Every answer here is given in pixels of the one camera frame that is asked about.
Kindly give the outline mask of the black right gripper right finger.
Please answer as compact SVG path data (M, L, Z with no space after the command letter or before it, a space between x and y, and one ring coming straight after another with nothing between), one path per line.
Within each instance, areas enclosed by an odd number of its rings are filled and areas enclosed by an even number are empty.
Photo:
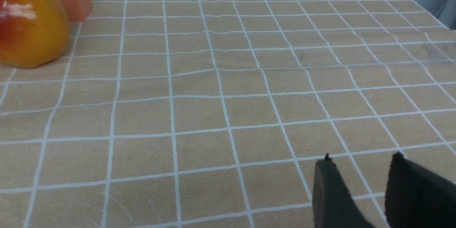
M397 152L390 163L385 215L391 228L454 228L455 183Z

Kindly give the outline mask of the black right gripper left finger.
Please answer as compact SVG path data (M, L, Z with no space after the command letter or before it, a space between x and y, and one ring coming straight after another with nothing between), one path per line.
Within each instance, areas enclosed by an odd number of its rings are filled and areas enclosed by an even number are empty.
M315 163L312 209L315 228L373 228L356 206L329 154Z

